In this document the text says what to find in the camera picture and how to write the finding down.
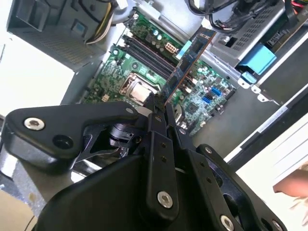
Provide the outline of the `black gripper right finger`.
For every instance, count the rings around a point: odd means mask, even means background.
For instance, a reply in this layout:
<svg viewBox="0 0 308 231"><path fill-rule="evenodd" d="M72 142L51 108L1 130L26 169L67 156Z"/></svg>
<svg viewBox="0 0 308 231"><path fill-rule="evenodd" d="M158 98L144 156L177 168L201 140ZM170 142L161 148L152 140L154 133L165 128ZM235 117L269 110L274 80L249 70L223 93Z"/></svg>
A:
<svg viewBox="0 0 308 231"><path fill-rule="evenodd" d="M207 144L195 147L176 126L173 108L166 105L166 118L175 145L175 166L187 181L184 201L205 231L285 231L272 210Z"/></svg>

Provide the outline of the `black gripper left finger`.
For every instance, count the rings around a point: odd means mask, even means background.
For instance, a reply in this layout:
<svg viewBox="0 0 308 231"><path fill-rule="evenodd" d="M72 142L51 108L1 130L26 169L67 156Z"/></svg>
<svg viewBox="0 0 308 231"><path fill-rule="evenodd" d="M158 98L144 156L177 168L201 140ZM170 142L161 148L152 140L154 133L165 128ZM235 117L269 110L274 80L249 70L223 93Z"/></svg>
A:
<svg viewBox="0 0 308 231"><path fill-rule="evenodd" d="M127 149L130 156L149 132L166 135L166 105L159 93L147 97L144 108L148 115L123 101L14 110L4 120L0 154L17 159L13 179L19 191L25 193L35 185L39 193L49 193L47 205L57 193L75 184L66 182L74 164L112 154L118 148ZM45 206L39 208L39 214Z"/></svg>

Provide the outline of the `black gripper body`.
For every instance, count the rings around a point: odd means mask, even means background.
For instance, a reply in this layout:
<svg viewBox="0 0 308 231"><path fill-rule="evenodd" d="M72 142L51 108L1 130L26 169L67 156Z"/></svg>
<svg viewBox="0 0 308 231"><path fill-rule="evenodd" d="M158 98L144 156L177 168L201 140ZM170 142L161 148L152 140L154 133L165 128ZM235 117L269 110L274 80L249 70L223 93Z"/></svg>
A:
<svg viewBox="0 0 308 231"><path fill-rule="evenodd" d="M57 193L38 231L209 231L210 209L185 134L149 132L127 156Z"/></svg>

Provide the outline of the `person's hand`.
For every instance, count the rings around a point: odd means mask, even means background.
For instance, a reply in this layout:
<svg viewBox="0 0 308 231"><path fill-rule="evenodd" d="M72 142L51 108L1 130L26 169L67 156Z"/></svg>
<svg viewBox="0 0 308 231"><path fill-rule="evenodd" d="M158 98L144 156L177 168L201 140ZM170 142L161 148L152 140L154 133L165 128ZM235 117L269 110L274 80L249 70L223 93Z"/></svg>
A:
<svg viewBox="0 0 308 231"><path fill-rule="evenodd" d="M308 196L308 172L297 169L273 186L275 193L284 193L292 197Z"/></svg>

